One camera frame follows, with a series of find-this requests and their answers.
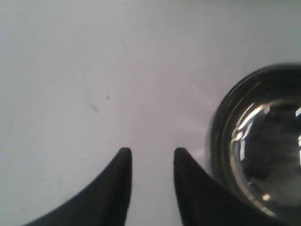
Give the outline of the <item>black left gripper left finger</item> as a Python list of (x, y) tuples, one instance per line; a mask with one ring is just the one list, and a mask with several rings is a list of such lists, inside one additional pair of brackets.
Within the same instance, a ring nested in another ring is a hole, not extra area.
[(30, 226), (123, 226), (132, 191), (132, 152), (121, 148), (82, 191)]

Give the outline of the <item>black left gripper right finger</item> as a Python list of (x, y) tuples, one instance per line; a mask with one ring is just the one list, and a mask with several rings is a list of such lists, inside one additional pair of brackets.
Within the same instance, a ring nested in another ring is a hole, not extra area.
[(174, 151), (174, 188), (184, 226), (289, 226), (267, 209), (253, 189), (227, 188), (214, 180), (184, 147)]

